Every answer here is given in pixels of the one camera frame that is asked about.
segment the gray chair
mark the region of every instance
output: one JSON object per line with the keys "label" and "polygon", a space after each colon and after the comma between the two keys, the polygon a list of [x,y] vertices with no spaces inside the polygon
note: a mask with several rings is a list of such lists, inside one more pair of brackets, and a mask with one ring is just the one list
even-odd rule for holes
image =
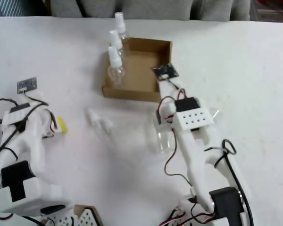
{"label": "gray chair", "polygon": [[250,0],[50,0],[53,16],[125,19],[249,20]]}
{"label": "gray chair", "polygon": [[0,0],[0,16],[49,16],[42,0]]}

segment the white perforated plate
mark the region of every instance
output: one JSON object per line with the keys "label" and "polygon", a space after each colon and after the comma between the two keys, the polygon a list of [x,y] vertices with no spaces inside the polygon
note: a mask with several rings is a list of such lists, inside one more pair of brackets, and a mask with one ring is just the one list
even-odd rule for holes
{"label": "white perforated plate", "polygon": [[97,225],[94,215],[91,210],[84,210],[83,214],[79,218],[78,226],[99,226]]}
{"label": "white perforated plate", "polygon": [[213,117],[206,108],[197,108],[185,112],[176,112],[173,117],[173,128],[190,130],[213,124]]}
{"label": "white perforated plate", "polygon": [[[65,214],[62,216],[53,216],[51,220],[55,222],[55,226],[77,226],[78,217],[75,214]],[[47,221],[46,226],[54,226],[51,220]]]}

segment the yellow component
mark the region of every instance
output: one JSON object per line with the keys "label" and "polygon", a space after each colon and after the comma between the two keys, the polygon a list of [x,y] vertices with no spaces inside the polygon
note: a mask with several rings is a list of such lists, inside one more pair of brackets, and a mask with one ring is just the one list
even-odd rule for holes
{"label": "yellow component", "polygon": [[67,133],[68,132],[68,127],[64,121],[64,119],[61,116],[57,116],[58,124],[62,129],[62,133]]}

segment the white plastic bracket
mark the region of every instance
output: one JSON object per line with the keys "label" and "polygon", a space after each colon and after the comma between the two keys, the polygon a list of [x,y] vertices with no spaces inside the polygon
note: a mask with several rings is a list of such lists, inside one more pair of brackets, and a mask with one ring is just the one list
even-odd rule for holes
{"label": "white plastic bracket", "polygon": [[176,112],[173,117],[172,127],[183,131],[200,128],[213,123],[213,117],[206,108],[197,108],[184,112]]}

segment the metal plate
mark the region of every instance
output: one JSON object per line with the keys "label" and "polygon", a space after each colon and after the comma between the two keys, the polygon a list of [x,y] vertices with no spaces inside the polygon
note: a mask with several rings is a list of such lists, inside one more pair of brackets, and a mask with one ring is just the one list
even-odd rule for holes
{"label": "metal plate", "polygon": [[17,94],[23,93],[23,91],[28,92],[37,88],[38,88],[37,77],[19,81],[17,83]]}

